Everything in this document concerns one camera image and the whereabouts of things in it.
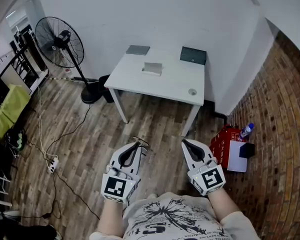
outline water bottle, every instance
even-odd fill
[[[240,140],[243,140],[248,135],[250,135],[252,133],[252,130],[254,129],[254,127],[255,127],[255,125],[252,122],[249,123],[246,127],[244,127],[239,135]]]

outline red box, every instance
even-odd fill
[[[239,139],[241,130],[226,124],[221,131],[211,140],[210,149],[213,156],[217,159],[218,165],[228,168],[230,141],[246,142]]]

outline fan stand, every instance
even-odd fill
[[[85,83],[85,87],[81,92],[81,100],[83,101],[83,103],[86,103],[86,104],[95,103],[96,101],[98,101],[102,97],[102,94],[100,94],[100,92],[99,92],[99,82],[93,82],[93,83],[89,84],[88,81],[86,80],[86,78],[84,77],[84,75],[82,74],[82,72],[79,68],[79,65],[77,64],[77,61],[74,58],[69,46],[66,45],[65,49],[68,52],[73,64],[75,65],[75,67],[78,70],[82,80]]]

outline black trash bin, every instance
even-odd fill
[[[108,80],[110,75],[104,75],[99,78],[99,92],[102,94],[102,96],[105,98],[106,102],[112,103],[114,102],[114,99],[112,98],[112,95],[107,87],[105,87],[105,83]]]

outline round hole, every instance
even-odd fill
[[[189,94],[192,95],[192,96],[196,95],[197,94],[196,89],[192,89],[192,88],[189,89]]]

